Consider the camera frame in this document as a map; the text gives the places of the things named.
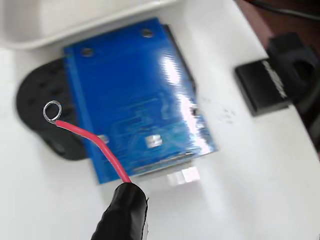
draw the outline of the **electronic component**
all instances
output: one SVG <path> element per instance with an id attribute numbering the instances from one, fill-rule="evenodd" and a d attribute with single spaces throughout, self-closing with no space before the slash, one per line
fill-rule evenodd
<path id="1" fill-rule="evenodd" d="M 132 176 L 217 150 L 198 111 L 193 79 L 154 18 L 65 48 L 81 128 L 104 135 Z M 100 183 L 118 178 L 85 143 Z"/>

